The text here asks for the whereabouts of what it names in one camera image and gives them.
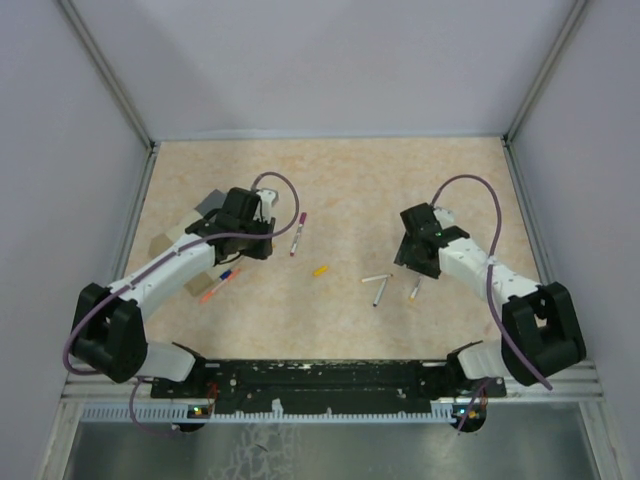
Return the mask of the white pen yellow end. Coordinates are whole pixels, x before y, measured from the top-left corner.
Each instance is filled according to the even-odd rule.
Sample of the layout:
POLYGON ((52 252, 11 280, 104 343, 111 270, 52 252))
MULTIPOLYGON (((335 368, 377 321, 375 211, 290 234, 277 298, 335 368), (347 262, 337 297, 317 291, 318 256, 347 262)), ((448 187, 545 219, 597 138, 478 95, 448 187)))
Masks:
POLYGON ((418 276, 418 278, 416 279, 416 282, 415 282, 415 284, 413 286, 413 289, 412 289, 412 291, 411 291, 411 293, 409 295, 409 301, 410 302, 414 302, 415 301, 415 299, 416 299, 416 297, 417 297, 417 295, 418 295, 418 293, 420 291, 422 282, 423 282, 423 277, 422 276, 418 276))

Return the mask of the magenta marker pen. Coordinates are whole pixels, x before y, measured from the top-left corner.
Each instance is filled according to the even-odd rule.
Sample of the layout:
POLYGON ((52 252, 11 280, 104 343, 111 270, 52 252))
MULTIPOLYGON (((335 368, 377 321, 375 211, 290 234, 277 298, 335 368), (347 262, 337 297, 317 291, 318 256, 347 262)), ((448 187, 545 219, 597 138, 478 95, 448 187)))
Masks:
POLYGON ((298 249, 298 246, 299 246, 299 243, 300 243, 300 239, 301 239, 301 236, 302 236, 302 232, 303 232, 303 228, 304 228, 306 219, 307 219, 307 212, 302 212, 300 214, 299 219, 298 219, 297 229, 296 229, 295 235, 293 237, 293 241, 292 241, 291 248, 290 248, 290 251, 289 251, 290 257, 294 257, 296 255, 296 252, 297 252, 297 249, 298 249))

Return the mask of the yellow pen cap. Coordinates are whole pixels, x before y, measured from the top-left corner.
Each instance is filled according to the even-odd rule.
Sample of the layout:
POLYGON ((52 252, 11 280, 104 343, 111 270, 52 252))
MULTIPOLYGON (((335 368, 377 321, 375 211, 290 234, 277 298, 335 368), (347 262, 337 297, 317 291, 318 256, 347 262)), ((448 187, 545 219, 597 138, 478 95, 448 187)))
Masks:
POLYGON ((327 265, 321 266, 321 267, 319 267, 318 269, 316 269, 313 272, 313 276, 314 277, 318 277, 320 275, 323 275, 324 273, 326 273, 328 271, 328 269, 329 269, 329 267, 327 265))

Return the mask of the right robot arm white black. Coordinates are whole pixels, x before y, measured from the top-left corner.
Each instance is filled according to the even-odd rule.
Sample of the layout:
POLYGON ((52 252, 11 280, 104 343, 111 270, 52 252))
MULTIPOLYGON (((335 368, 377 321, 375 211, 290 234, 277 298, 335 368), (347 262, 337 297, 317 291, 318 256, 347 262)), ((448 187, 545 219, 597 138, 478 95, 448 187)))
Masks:
POLYGON ((470 395, 482 379, 510 376, 524 386, 586 359, 573 300, 558 282, 525 278, 484 252, 450 211, 422 203, 400 213, 405 233, 394 263, 433 279, 445 274, 497 313, 501 338, 452 352, 448 387, 470 395))

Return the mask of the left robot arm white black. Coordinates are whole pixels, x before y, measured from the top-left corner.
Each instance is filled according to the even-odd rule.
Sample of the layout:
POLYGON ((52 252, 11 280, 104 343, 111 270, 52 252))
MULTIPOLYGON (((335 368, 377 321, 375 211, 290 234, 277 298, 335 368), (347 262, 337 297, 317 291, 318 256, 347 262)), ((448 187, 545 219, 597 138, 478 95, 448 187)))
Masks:
POLYGON ((266 259, 278 198, 272 189, 213 191, 172 229, 170 239, 152 243, 161 252, 149 264, 106 287, 91 283, 81 291, 64 358, 116 383, 160 378, 186 396, 201 394, 208 373, 196 365, 196 353, 149 341, 145 322, 190 281, 218 277, 242 257, 266 259))

